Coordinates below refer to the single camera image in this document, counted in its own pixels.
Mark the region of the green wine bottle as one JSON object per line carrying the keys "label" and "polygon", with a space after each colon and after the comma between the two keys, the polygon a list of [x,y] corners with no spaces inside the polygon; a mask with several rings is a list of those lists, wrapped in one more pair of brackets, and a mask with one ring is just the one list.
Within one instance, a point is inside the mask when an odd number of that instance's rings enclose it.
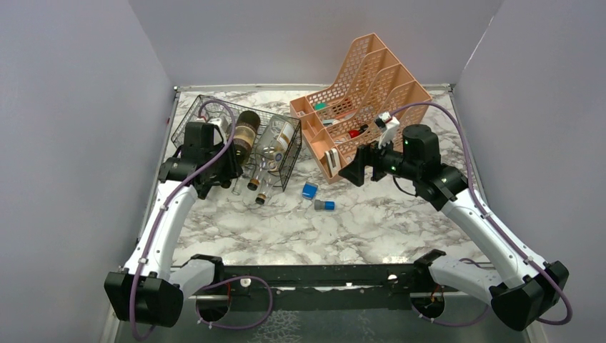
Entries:
{"label": "green wine bottle", "polygon": [[236,121],[229,124],[227,133],[230,134],[232,128],[235,128],[234,138],[230,144],[227,156],[233,163],[244,166],[252,153],[252,147],[257,137],[257,132],[261,124],[259,115],[252,110],[246,110],[240,113]]}

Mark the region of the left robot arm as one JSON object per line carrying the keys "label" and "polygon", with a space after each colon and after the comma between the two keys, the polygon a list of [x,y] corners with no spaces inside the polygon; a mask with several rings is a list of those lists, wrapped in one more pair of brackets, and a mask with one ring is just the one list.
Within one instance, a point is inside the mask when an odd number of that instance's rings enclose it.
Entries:
{"label": "left robot arm", "polygon": [[156,199],[139,243],[122,270],[108,273],[104,281],[119,320],[173,327],[186,298],[201,288],[210,294],[222,289],[221,258],[195,254],[172,270],[172,257],[195,201],[214,186],[229,187],[241,173],[220,126],[201,121],[186,125],[178,154],[159,168]]}

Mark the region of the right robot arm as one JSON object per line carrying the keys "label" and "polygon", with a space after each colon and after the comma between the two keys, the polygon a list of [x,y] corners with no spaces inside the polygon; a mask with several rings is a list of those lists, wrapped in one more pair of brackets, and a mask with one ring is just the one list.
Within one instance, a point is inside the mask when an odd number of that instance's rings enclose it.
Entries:
{"label": "right robot arm", "polygon": [[417,195],[462,229],[495,268],[473,267],[434,249],[415,261],[414,285],[423,291],[438,284],[453,287],[490,305],[509,328],[526,329],[560,299],[570,275],[567,267],[533,252],[479,201],[463,173],[442,163],[439,139],[428,126],[407,126],[402,138],[402,151],[377,141],[358,146],[339,175],[360,187],[370,166],[374,182],[388,174],[410,180]]}

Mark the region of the blue grey cylinder cap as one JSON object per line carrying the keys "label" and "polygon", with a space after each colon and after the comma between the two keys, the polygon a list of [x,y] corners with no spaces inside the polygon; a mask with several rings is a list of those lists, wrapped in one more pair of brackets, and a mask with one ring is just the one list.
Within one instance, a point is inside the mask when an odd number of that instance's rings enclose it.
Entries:
{"label": "blue grey cylinder cap", "polygon": [[314,209],[316,211],[334,211],[335,203],[332,201],[322,201],[319,199],[314,200]]}

